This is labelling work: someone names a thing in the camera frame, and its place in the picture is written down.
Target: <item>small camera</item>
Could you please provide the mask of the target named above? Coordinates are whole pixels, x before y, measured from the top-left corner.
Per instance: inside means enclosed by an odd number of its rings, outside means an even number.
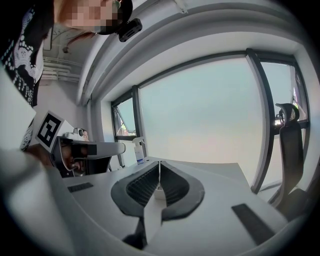
[[[64,136],[67,139],[74,140],[74,141],[83,141],[83,142],[85,141],[84,130],[80,128],[73,129],[73,132],[66,132]]]
[[[128,39],[133,37],[136,33],[140,32],[142,30],[142,23],[140,19],[134,18],[130,22],[128,22],[126,25],[124,25],[117,34],[119,35],[120,42],[126,42]]]

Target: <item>window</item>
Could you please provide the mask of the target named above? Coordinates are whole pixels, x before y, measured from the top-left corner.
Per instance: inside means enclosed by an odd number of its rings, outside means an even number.
[[[307,109],[303,106],[304,91],[299,86],[301,80],[293,65],[262,62],[263,70],[268,79],[271,89],[273,104],[276,103],[291,103],[294,104],[299,110],[299,121],[307,119]],[[275,126],[280,129],[281,123],[279,119],[280,108],[274,106],[275,113]],[[302,130],[303,142],[305,141],[305,130]],[[272,184],[274,182],[281,182],[283,178],[282,155],[280,149],[279,135],[274,136],[272,155],[268,171],[263,181],[263,186]]]
[[[136,136],[132,98],[114,108],[116,136]]]
[[[246,58],[214,61],[140,89],[148,156],[239,163],[249,184],[262,147],[259,88]]]
[[[273,104],[292,103],[300,114],[299,121],[307,119],[307,110],[302,107],[303,91],[298,87],[300,82],[296,69],[292,65],[262,62],[262,67],[269,82]],[[278,106],[274,106],[275,125],[281,125]]]
[[[294,56],[248,48],[187,61],[112,103],[115,140],[127,146],[120,158],[126,166],[135,163],[131,141],[144,136],[145,156],[238,163],[258,193],[262,185],[282,180],[276,103],[298,108],[306,154],[308,99]]]
[[[143,137],[140,128],[140,107],[138,88],[133,86],[131,90],[121,95],[111,103],[112,118],[114,128],[114,140],[125,144],[125,152],[118,155],[119,163],[122,167],[129,167],[135,163],[136,155],[132,140]],[[144,155],[146,155],[145,145],[142,145]]]

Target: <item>black graphic t-shirt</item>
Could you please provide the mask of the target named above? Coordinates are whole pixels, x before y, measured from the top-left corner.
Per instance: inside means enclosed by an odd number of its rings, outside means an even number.
[[[38,92],[36,60],[43,40],[54,25],[54,1],[9,0],[5,9],[9,13],[0,18],[0,60],[15,87],[33,107]],[[30,144],[32,134],[33,124],[30,124],[20,146],[22,150]]]

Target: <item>spray bottle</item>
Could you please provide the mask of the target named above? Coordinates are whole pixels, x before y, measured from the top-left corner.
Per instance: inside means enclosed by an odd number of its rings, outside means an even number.
[[[144,151],[142,146],[140,145],[140,142],[145,143],[143,139],[144,137],[138,137],[138,138],[134,138],[132,141],[132,143],[135,143],[134,153],[135,153],[135,158],[138,165],[141,165],[145,162]]]

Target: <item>black headband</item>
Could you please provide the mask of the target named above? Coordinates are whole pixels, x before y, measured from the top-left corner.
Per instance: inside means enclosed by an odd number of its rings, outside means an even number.
[[[101,32],[98,32],[99,35],[111,35],[119,31],[124,25],[129,21],[132,11],[133,11],[132,0],[122,0],[121,6],[119,9],[119,14],[121,15],[122,23],[118,24],[118,20],[112,20],[112,26],[105,26],[102,28]]]

